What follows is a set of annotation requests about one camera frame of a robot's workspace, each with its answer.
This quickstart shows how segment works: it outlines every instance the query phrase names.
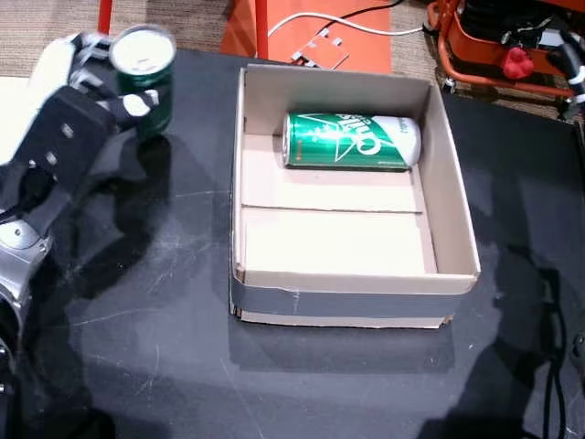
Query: cardboard box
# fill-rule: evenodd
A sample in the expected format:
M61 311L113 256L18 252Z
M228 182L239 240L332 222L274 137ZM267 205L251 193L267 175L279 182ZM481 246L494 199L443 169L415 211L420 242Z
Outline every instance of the cardboard box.
M409 172L287 169L289 111L411 117ZM280 325L439 327L480 273L451 130L434 84L249 65L239 76L230 307Z

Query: black table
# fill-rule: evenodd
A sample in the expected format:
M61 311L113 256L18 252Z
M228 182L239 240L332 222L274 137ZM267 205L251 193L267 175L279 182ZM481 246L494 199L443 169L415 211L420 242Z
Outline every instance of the black table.
M556 313L569 334L585 322L570 125L445 97L483 267L450 325L246 324L228 314L228 248L248 62L179 52L166 140L118 139L120 172L96 178L58 226L33 285L27 436L69 437L88 420L141 439L541 435ZM560 380L567 437L582 437L585 400L567 361ZM554 394L550 405L556 437Z

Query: green can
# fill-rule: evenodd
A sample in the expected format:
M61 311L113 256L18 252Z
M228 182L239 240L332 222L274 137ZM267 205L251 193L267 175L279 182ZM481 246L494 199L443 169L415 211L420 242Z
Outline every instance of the green can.
M141 139L161 133L173 116L173 62L176 43L173 36L155 25L140 25L124 30L112 44L110 61L118 73L122 93L158 87L168 92L160 105L137 127Z
M284 118L285 166L406 170L419 156L420 129L410 118L322 112Z

